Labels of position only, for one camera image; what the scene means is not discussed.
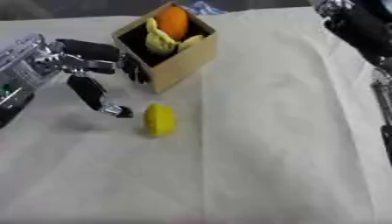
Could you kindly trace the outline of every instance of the wooden box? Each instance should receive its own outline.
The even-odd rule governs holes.
[[[165,8],[176,5],[167,3],[154,11],[140,17],[113,33],[115,44],[123,51],[130,53],[138,59],[143,69],[151,78],[151,84],[157,93],[161,93],[183,80],[211,61],[216,52],[216,31],[192,13],[187,12],[190,18],[187,36],[203,34],[205,38],[182,52],[169,56],[157,56],[145,49],[145,28],[147,18],[154,18]]]

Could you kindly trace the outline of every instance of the robotic hand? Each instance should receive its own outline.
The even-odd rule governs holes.
[[[372,88],[386,123],[381,133],[392,164],[392,1],[310,1],[325,27],[374,65]]]
[[[120,68],[133,81],[150,81],[140,63],[111,46],[72,39],[46,43],[40,34],[17,40],[0,52],[0,128],[60,72],[71,74],[67,85],[93,110],[132,117],[130,108],[112,103],[106,90],[88,72],[114,74]]]

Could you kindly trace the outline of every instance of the white fabric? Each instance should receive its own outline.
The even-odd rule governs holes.
[[[109,42],[133,17],[1,22]],[[371,66],[312,9],[205,17],[217,59],[162,95],[97,75],[141,112],[174,107],[178,130],[90,111],[58,82],[0,130],[0,220],[129,223],[389,223],[392,176],[368,87]]]

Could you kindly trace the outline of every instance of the orange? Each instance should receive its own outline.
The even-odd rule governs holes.
[[[179,41],[184,38],[188,31],[188,15],[183,8],[172,6],[165,9],[157,17],[157,24],[159,30]]]

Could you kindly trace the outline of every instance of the yellow sponge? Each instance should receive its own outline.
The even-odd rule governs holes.
[[[144,112],[144,126],[154,137],[161,137],[175,130],[172,108],[151,104]]]

